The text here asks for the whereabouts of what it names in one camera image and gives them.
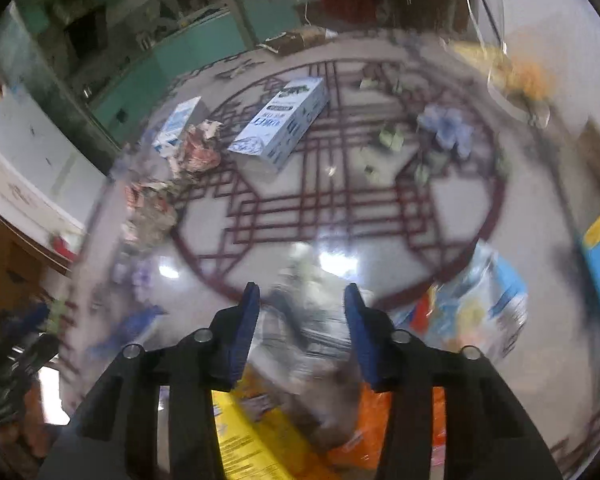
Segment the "red white paper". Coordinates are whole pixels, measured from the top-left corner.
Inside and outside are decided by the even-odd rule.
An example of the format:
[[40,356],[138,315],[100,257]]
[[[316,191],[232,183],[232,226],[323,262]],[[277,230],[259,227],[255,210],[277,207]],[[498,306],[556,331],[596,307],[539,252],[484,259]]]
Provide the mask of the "red white paper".
[[222,124],[206,119],[198,125],[185,128],[176,154],[169,159],[174,177],[186,174],[203,174],[219,166],[221,154],[219,138]]

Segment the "blue white snack bag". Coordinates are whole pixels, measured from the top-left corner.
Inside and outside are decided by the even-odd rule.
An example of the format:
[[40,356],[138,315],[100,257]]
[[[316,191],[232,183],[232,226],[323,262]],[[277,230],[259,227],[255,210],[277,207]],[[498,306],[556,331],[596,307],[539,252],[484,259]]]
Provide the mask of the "blue white snack bag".
[[419,300],[390,313],[432,348],[459,352],[474,346],[492,362],[513,350],[527,323],[528,288],[498,252],[480,240],[455,278],[432,284]]

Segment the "clear bag of yellow snacks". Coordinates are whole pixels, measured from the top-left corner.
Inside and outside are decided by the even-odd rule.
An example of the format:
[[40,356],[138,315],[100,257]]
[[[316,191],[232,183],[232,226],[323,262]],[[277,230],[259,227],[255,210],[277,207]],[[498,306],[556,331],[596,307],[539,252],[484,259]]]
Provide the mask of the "clear bag of yellow snacks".
[[486,0],[509,58],[506,82],[550,101],[567,122],[582,118],[579,17],[562,0]]

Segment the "large white blue milk box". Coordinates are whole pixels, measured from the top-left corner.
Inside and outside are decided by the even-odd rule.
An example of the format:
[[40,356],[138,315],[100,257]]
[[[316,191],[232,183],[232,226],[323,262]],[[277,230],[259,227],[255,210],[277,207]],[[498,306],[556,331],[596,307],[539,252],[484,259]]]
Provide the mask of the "large white blue milk box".
[[322,77],[294,79],[254,115],[227,151],[238,165],[279,172],[328,101]]

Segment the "paper cup with ink print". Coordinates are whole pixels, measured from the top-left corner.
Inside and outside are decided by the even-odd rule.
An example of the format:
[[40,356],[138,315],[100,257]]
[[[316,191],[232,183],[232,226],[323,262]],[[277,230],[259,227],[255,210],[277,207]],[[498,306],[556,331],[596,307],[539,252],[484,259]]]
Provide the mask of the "paper cup with ink print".
[[358,420],[361,375],[344,315],[347,282],[294,245],[266,293],[248,363],[265,391],[323,451],[346,443]]

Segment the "orange snack wrapper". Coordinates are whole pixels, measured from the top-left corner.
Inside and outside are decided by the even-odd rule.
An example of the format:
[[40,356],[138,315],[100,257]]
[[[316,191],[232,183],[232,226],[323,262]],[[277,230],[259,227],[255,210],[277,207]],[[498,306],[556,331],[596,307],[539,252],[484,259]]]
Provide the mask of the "orange snack wrapper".
[[[431,470],[442,471],[446,445],[445,390],[442,387],[434,387],[432,400],[434,414],[432,415]],[[391,392],[374,393],[369,385],[362,383],[355,432],[345,444],[327,453],[328,460],[333,465],[364,470],[372,470],[378,466],[391,401]]]

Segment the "paper wad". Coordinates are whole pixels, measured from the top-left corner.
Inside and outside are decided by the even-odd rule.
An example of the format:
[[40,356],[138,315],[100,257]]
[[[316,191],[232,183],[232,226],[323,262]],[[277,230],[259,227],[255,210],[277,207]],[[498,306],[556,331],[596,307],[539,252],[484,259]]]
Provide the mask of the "paper wad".
[[128,184],[124,189],[128,218],[123,223],[123,238],[139,252],[160,245],[176,225],[172,186],[149,181]]

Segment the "yellow snack packet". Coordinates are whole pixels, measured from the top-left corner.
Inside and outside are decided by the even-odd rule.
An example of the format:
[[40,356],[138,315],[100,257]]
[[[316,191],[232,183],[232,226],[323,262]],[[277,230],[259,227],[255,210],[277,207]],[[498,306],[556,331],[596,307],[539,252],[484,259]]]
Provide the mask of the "yellow snack packet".
[[230,392],[212,392],[222,464],[229,479],[336,479],[250,366]]

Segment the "white refrigerator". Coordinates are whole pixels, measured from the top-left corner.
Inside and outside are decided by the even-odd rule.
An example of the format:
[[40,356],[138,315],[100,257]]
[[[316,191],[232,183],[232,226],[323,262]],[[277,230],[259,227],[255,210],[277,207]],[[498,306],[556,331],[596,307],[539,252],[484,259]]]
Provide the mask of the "white refrigerator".
[[38,226],[79,232],[105,175],[22,90],[0,99],[0,193]]

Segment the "teal kitchen cabinets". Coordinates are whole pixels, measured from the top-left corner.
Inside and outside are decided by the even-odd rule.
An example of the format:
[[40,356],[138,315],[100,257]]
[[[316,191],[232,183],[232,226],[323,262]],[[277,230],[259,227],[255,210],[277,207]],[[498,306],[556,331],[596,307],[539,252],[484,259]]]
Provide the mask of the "teal kitchen cabinets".
[[247,48],[226,6],[184,15],[163,0],[12,0],[0,17],[0,76],[98,168],[178,78]]

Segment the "small white blue milk carton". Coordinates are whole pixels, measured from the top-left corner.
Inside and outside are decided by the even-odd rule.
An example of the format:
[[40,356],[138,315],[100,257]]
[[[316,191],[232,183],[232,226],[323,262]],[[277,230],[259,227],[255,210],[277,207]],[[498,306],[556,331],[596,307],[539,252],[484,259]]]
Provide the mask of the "small white blue milk carton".
[[195,127],[208,115],[200,96],[178,104],[152,141],[152,147],[162,157],[175,156],[189,127]]

